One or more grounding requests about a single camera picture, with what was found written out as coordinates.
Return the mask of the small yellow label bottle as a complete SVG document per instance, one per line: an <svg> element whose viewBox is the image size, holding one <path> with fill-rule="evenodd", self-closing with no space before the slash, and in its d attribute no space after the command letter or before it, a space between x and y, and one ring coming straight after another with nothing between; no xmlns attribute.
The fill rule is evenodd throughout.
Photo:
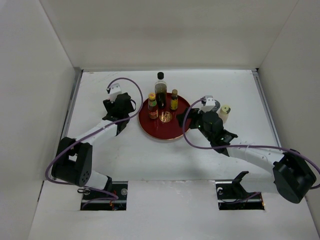
<svg viewBox="0 0 320 240"><path fill-rule="evenodd" d="M170 109L175 111L178 109L178 90L173 89L171 92Z"/></svg>

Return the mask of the tall dark soy bottle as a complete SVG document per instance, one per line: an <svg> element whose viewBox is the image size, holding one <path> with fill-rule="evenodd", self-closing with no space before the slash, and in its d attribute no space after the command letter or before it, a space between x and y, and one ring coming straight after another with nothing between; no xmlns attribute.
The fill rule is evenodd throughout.
<svg viewBox="0 0 320 240"><path fill-rule="evenodd" d="M160 109L164 109L167 103L167 84L164 81L164 73L157 73L157 82L154 86L155 98Z"/></svg>

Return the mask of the yellow cap sauce bottle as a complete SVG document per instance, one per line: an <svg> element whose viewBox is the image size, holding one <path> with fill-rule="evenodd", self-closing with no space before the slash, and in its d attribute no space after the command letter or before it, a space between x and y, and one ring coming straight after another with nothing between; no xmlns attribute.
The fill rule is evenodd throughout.
<svg viewBox="0 0 320 240"><path fill-rule="evenodd" d="M148 95L148 116L150 119L156 119L158 117L158 104L155 93Z"/></svg>

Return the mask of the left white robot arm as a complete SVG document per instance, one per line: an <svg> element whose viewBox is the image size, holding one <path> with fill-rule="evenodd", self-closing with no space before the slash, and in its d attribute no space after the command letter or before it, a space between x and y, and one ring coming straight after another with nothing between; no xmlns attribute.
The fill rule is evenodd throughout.
<svg viewBox="0 0 320 240"><path fill-rule="evenodd" d="M92 170L94 147L118 136L129 122L129 114L135 111L134 101L128 93L120 93L114 101L104 100L107 114L102 121L77 138L60 140L51 168L52 177L78 187L95 189L100 199L112 195L112 178Z"/></svg>

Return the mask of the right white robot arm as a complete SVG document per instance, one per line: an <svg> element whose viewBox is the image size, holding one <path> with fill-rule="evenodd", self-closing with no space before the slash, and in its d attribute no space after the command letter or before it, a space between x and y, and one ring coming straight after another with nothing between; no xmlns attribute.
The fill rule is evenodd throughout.
<svg viewBox="0 0 320 240"><path fill-rule="evenodd" d="M212 110L187 108L177 120L182 129L199 130L210 144L208 149L270 172L276 191L291 203L300 203L308 191L317 189L317 178L310 168L313 163L294 149L245 143L227 131L223 120Z"/></svg>

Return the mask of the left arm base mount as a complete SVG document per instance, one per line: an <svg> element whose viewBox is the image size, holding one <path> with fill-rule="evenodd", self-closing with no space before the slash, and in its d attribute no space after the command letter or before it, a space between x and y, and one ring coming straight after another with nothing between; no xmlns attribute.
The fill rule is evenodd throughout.
<svg viewBox="0 0 320 240"><path fill-rule="evenodd" d="M82 194L81 211L125 211L127 209L128 182L113 181L109 193L93 190L88 187L79 188Z"/></svg>

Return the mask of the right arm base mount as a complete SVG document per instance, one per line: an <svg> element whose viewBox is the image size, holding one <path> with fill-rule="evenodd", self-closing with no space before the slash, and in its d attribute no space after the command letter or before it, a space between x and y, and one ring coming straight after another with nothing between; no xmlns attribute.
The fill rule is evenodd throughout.
<svg viewBox="0 0 320 240"><path fill-rule="evenodd" d="M248 173L249 171L242 171L234 179L215 181L220 211L265 210L261 192L247 192L241 185Z"/></svg>

